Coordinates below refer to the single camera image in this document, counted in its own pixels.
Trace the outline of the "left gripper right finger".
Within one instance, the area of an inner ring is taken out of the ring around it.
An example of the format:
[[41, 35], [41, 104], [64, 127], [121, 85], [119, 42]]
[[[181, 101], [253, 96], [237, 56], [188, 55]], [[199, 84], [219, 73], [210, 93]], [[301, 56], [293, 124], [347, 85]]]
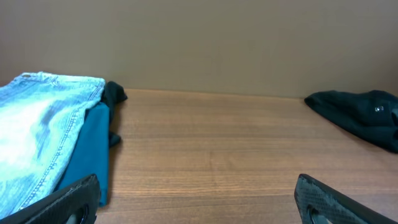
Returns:
[[294, 199], [303, 224], [397, 224], [307, 174], [298, 176]]

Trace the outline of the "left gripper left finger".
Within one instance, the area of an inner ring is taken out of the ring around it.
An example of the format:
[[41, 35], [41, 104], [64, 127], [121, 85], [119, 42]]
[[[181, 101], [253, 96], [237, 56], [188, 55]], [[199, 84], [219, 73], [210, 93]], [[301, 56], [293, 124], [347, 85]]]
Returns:
[[58, 190], [1, 220], [1, 224], [94, 224], [101, 198], [95, 174]]

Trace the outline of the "black shorts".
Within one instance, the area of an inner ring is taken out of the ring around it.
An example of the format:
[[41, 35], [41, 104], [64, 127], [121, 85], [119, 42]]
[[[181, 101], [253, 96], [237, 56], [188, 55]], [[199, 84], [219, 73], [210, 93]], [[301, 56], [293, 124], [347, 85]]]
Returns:
[[390, 152], [397, 152], [397, 97], [381, 90], [366, 93], [321, 91], [305, 104], [335, 125]]

